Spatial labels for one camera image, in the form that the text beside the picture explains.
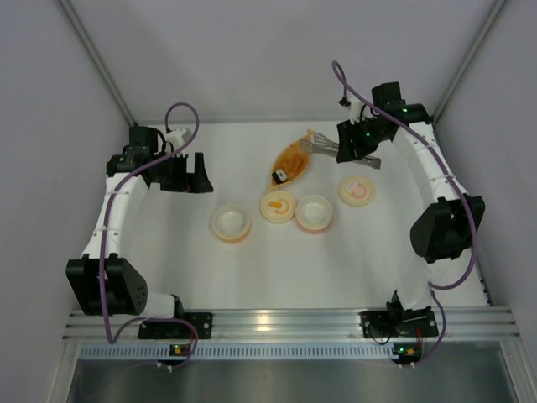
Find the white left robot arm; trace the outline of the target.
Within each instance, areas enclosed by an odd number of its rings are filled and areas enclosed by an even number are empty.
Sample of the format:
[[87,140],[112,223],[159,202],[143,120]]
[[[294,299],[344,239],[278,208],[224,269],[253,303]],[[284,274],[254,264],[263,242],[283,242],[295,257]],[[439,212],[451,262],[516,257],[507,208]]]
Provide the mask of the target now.
[[106,166],[102,209],[81,257],[71,259],[66,276],[87,316],[128,315],[182,318],[178,296],[149,290],[146,280],[128,257],[133,225],[152,185],[162,191],[200,194],[214,190],[204,156],[194,155],[194,169],[180,149],[191,139],[188,128],[132,126],[129,142]]

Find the left aluminium frame post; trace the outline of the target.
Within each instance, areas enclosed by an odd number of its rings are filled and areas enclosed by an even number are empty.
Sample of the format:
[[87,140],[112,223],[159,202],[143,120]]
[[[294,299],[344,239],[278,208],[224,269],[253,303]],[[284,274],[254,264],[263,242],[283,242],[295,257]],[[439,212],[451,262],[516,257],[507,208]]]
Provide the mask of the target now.
[[137,124],[133,113],[128,107],[107,63],[103,59],[99,49],[96,47],[88,29],[84,25],[79,13],[76,11],[72,1],[55,0],[55,5],[59,9],[66,24],[75,35],[80,47],[90,61],[100,82],[105,87],[107,94],[112,99],[117,110],[120,112],[123,120],[128,126]]

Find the cream lid pink smiley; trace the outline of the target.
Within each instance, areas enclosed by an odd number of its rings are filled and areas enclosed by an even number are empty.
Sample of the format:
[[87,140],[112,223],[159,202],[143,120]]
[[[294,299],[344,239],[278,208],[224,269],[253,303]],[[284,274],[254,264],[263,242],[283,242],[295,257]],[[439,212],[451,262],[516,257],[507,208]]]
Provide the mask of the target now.
[[338,185],[338,196],[351,207],[365,207],[375,197],[375,185],[365,176],[352,175]]

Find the right aluminium frame post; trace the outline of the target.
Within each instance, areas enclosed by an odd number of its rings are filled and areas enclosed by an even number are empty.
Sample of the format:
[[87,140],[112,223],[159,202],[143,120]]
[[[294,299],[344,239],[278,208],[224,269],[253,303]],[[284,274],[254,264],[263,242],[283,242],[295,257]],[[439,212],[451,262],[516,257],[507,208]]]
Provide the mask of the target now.
[[441,93],[440,99],[436,104],[432,115],[433,123],[438,123],[442,119],[446,109],[450,106],[458,89],[461,87],[465,77],[476,62],[477,57],[487,43],[490,34],[505,13],[509,4],[510,1],[508,0],[492,1],[490,7],[478,24],[475,33],[472,35],[471,40],[461,54],[461,58],[448,80],[446,87]]

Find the black white sushi piece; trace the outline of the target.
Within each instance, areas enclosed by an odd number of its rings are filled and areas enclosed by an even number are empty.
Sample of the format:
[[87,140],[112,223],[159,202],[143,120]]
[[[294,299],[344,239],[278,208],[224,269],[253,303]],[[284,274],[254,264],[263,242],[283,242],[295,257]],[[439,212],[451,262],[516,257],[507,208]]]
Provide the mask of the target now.
[[275,170],[272,173],[271,177],[275,185],[284,184],[289,180],[289,176],[286,174],[286,172],[283,169]]

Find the orange boat-shaped dish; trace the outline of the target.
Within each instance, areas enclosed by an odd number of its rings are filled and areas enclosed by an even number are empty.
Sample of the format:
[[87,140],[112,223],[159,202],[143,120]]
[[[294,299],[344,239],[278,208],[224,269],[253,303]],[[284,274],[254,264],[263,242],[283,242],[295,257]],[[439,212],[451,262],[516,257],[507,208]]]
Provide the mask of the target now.
[[268,190],[272,191],[297,181],[308,169],[312,155],[302,149],[302,141],[311,141],[314,131],[289,145],[274,161],[269,171]]

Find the cream bowl orange base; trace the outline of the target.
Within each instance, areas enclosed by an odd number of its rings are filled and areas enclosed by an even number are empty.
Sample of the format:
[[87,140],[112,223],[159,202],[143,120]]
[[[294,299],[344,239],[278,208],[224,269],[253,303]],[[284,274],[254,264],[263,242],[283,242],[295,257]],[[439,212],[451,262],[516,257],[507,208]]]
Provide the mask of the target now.
[[227,204],[212,215],[212,232],[224,243],[240,243],[248,235],[252,220],[250,214],[239,205]]

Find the cream lid orange smiley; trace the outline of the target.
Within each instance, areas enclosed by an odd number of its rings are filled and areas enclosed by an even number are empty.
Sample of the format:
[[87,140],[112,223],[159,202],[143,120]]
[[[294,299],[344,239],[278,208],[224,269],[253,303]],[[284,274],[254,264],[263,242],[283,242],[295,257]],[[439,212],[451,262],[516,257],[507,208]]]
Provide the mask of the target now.
[[260,212],[272,223],[281,224],[290,221],[295,215],[295,198],[287,191],[271,191],[260,202]]

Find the metal serving tongs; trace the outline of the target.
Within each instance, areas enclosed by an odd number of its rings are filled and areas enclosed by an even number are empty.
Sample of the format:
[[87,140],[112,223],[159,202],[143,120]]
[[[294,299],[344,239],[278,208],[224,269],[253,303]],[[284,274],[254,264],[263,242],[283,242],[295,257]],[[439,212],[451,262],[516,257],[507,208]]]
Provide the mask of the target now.
[[307,154],[322,154],[332,157],[338,164],[345,162],[352,162],[358,165],[370,167],[375,170],[381,168],[382,160],[374,156],[365,156],[361,159],[355,158],[352,155],[350,157],[340,155],[339,143],[336,143],[324,134],[313,132],[306,135],[299,141],[301,149]]

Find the cream bowl pink base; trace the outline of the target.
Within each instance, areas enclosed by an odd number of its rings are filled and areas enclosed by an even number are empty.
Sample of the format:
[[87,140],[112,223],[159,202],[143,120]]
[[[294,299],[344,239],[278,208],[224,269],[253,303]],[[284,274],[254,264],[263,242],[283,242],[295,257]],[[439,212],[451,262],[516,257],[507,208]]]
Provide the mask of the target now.
[[295,219],[306,233],[318,234],[326,231],[333,218],[332,204],[323,196],[303,197],[295,209]]

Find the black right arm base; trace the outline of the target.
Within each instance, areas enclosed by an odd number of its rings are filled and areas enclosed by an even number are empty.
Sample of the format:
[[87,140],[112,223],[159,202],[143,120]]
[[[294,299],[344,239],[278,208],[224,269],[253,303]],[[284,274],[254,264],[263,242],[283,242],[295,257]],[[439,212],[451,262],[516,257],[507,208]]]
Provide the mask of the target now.
[[388,310],[365,311],[359,314],[363,335],[376,341],[392,338],[423,338],[440,335],[434,312],[428,307],[393,313]]

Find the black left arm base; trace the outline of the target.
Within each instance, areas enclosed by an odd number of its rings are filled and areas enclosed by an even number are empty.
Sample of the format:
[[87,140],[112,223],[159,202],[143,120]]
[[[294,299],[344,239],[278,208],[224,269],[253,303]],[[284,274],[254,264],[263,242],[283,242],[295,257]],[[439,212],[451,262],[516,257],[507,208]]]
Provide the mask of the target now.
[[[211,338],[213,324],[211,312],[187,311],[182,321],[188,322],[197,331],[200,340]],[[138,328],[138,339],[175,340],[194,337],[193,331],[183,322],[144,321]]]

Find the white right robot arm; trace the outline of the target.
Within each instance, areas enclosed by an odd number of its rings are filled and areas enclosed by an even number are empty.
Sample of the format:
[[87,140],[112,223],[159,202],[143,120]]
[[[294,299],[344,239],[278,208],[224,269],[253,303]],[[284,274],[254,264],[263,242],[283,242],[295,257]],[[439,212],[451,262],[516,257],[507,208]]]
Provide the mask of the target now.
[[374,87],[372,95],[367,100],[344,86],[339,103],[349,117],[337,126],[336,159],[366,161],[385,143],[403,158],[421,207],[409,229],[414,257],[401,274],[394,300],[404,311],[423,311],[435,293],[456,290],[472,275],[485,203],[471,196],[449,167],[423,105],[408,104],[397,82]]

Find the aluminium mounting rail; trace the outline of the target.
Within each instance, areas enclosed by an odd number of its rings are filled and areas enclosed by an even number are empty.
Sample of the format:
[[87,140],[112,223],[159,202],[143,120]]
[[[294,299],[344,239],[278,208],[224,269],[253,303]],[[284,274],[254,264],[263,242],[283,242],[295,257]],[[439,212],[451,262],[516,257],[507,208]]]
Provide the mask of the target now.
[[[362,309],[215,310],[214,342],[346,342],[362,340]],[[513,313],[506,307],[449,307],[446,340],[498,341],[519,336]]]

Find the aluminium frame post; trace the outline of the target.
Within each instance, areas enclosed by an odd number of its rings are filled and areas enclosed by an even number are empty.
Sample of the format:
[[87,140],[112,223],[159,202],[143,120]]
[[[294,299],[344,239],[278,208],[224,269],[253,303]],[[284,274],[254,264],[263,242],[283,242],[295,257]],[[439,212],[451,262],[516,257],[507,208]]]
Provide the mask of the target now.
[[487,43],[490,34],[505,13],[509,4],[510,1],[508,0],[492,1],[490,7],[478,24],[475,33],[472,35],[471,40],[461,54],[461,58],[448,80],[446,87],[441,93],[440,99],[436,104],[432,115],[433,123],[438,123],[442,119],[446,109],[450,106],[458,89],[461,87],[465,77],[476,62],[477,57]]
[[103,59],[99,49],[96,47],[88,29],[84,25],[79,13],[76,11],[72,1],[55,0],[55,5],[59,9],[66,24],[75,35],[80,47],[90,61],[100,82],[105,87],[107,94],[112,99],[117,110],[120,112],[123,120],[128,126],[137,124],[133,113],[128,107],[107,63]]

